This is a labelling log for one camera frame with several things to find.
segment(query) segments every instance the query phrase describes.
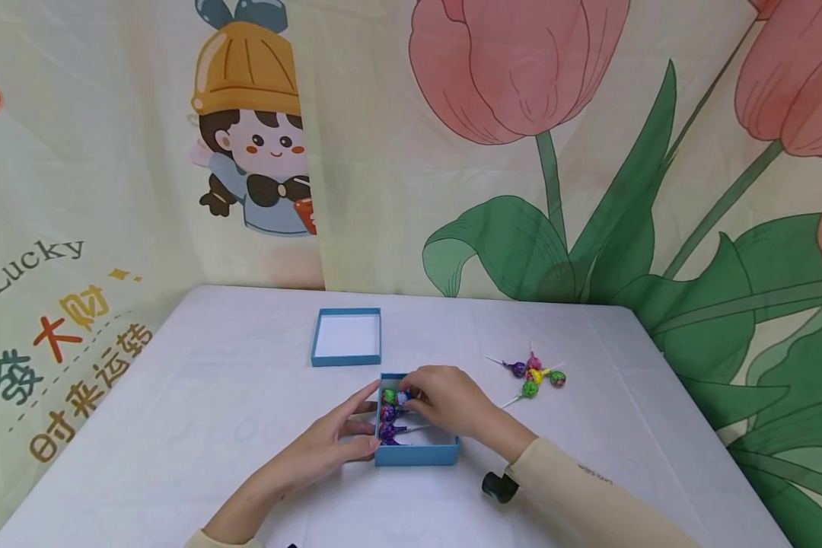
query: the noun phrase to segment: black clip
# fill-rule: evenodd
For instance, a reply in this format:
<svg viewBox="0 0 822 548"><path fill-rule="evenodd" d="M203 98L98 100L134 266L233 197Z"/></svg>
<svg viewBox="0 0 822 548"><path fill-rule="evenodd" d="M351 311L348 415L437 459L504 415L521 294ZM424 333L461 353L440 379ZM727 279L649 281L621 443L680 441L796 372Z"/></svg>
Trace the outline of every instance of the black clip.
<svg viewBox="0 0 822 548"><path fill-rule="evenodd" d="M481 482L481 490L496 499L499 504L511 501L511 498L518 492L518 488L519 485L514 479L504 474L501 478L493 472L488 472L484 476L484 481Z"/></svg>

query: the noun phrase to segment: black bow tie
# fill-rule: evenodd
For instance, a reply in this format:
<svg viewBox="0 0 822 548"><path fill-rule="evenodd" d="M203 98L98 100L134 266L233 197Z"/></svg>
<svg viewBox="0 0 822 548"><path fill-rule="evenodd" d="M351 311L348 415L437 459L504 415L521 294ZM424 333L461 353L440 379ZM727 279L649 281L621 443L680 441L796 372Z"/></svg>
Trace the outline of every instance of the black bow tie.
<svg viewBox="0 0 822 548"><path fill-rule="evenodd" d="M276 206L280 198L297 202L311 197L311 179L307 175L295 175L277 183L271 177L252 174L247 178L247 195L256 206L263 208Z"/></svg>

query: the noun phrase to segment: red cup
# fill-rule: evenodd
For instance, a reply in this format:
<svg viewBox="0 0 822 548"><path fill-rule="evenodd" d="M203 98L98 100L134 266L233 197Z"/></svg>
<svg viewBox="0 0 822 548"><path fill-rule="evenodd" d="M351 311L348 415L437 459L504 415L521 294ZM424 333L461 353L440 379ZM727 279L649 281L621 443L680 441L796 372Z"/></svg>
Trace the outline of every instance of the red cup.
<svg viewBox="0 0 822 548"><path fill-rule="evenodd" d="M314 223L314 201L311 198L302 198L295 203L295 213L299 215L308 232L317 236L317 224Z"/></svg>

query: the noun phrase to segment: beige sleeve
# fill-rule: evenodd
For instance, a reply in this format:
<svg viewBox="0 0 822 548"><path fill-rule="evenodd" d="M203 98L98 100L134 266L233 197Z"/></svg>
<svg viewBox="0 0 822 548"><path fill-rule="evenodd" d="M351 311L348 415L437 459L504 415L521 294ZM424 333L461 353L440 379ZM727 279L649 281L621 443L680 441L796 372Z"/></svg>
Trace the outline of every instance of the beige sleeve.
<svg viewBox="0 0 822 548"><path fill-rule="evenodd" d="M664 515L546 439L534 441L505 472L530 500L562 515L589 546L699 548Z"/></svg>
<svg viewBox="0 0 822 548"><path fill-rule="evenodd" d="M261 542L253 538L250 542L245 544L226 544L216 542L212 538L204 534L204 531L198 529L186 542L185 548L265 548Z"/></svg>

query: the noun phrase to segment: blue bow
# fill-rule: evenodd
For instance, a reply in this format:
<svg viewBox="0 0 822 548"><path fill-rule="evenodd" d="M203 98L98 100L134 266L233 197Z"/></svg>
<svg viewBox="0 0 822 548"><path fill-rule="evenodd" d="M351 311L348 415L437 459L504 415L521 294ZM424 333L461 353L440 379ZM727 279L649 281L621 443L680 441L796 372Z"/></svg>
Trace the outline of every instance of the blue bow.
<svg viewBox="0 0 822 548"><path fill-rule="evenodd" d="M216 30L232 21L259 24L260 27L276 34L289 27L286 6L280 0L238 0L237 7L234 7L234 16L223 0L194 0L194 8L198 15Z"/></svg>

